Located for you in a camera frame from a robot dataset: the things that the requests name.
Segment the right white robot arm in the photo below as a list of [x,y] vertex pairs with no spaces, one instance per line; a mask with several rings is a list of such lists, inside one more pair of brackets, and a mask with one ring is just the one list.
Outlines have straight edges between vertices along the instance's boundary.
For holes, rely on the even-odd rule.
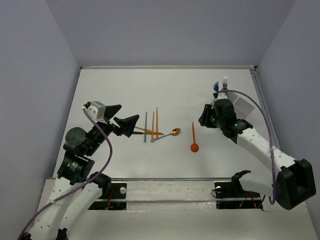
[[202,127],[220,129],[226,138],[248,151],[271,172],[271,179],[254,176],[250,170],[235,173],[230,183],[230,190],[235,196],[255,192],[291,210],[316,194],[311,163],[283,153],[247,120],[237,118],[229,99],[205,104],[198,122]]

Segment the silver fork teal handle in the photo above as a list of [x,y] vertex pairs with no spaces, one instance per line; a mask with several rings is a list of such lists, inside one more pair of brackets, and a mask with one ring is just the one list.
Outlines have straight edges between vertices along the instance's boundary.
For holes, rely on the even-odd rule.
[[228,77],[224,76],[223,80],[222,80],[222,89],[221,89],[221,91],[225,92],[227,90],[228,90]]

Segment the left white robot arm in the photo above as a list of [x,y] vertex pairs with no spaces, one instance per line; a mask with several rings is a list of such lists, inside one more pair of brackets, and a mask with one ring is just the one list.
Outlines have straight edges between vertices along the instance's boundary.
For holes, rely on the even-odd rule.
[[[117,118],[121,105],[106,106],[89,101],[81,108],[93,123],[90,131],[71,128],[65,135],[62,163],[57,171],[52,192],[46,204],[28,221],[18,236],[20,240],[67,240],[78,221],[98,199],[113,195],[112,179],[103,171],[109,165],[113,147],[108,136],[130,137],[140,116]],[[90,157],[106,142],[109,155],[100,171]]]

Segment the white divided utensil container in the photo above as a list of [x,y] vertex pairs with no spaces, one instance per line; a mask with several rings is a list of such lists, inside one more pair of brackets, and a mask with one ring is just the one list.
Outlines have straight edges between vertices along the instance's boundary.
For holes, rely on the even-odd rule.
[[218,97],[214,97],[211,101],[211,108],[214,107],[214,102],[219,99],[229,99],[232,102],[238,119],[246,119],[255,109],[247,100],[233,92],[219,93]]

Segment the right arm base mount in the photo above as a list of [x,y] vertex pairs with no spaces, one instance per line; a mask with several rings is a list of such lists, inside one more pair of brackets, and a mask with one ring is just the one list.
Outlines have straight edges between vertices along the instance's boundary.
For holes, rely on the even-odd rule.
[[216,199],[218,210],[263,210],[265,197],[257,192],[245,191],[240,184],[240,178],[249,174],[249,170],[236,172],[230,181],[215,182],[211,196]]

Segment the copper metal spoon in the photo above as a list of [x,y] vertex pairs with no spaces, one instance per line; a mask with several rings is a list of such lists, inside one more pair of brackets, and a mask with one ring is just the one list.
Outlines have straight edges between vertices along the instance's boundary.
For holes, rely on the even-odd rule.
[[169,136],[174,136],[174,137],[175,137],[175,136],[179,135],[180,132],[181,132],[181,129],[180,129],[180,128],[175,128],[175,129],[173,129],[173,130],[172,130],[170,133],[168,133],[168,134],[161,135],[160,137],[156,137],[156,138],[151,139],[150,142],[151,142],[151,143],[154,143],[154,142],[156,142],[156,141],[158,141],[158,140],[160,140],[160,139],[163,139],[163,138],[169,137]]

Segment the yellow plastic knife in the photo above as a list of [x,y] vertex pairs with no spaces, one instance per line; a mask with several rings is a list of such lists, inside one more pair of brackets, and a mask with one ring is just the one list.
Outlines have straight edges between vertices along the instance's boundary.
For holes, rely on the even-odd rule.
[[163,136],[164,134],[162,132],[156,132],[152,131],[150,129],[145,129],[142,127],[135,127],[135,130],[132,132],[135,135],[155,135],[155,136]]

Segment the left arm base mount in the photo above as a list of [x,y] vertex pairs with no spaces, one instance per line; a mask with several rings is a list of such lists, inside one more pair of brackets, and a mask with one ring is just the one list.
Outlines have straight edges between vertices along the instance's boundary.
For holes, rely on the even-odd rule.
[[113,181],[108,193],[94,201],[88,208],[91,211],[122,211],[127,209],[127,182]]

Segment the orange chopstick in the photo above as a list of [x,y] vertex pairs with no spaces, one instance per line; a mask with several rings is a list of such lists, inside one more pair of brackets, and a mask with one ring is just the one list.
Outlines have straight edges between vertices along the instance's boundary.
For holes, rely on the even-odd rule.
[[156,138],[159,137],[158,130],[159,130],[158,107],[156,107]]
[[154,126],[155,126],[155,112],[152,112],[152,125],[151,125],[151,142],[154,142]]

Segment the blue plastic fork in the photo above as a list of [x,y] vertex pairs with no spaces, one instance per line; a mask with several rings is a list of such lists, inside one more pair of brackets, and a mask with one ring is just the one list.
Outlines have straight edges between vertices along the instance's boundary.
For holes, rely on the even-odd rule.
[[218,81],[213,84],[213,91],[214,92],[219,92],[220,91],[219,82]]

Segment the teal chopstick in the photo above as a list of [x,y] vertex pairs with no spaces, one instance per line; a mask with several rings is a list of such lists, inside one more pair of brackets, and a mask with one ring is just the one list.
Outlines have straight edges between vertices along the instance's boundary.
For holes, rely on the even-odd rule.
[[145,121],[144,121],[144,143],[147,142],[147,122],[148,122],[148,112],[145,112]]

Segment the orange plastic spoon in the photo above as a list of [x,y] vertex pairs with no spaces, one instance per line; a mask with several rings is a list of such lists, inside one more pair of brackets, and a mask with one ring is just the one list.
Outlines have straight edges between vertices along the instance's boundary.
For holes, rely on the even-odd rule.
[[190,145],[190,150],[193,153],[197,153],[199,151],[199,145],[196,143],[196,133],[195,133],[195,124],[192,122],[192,144]]

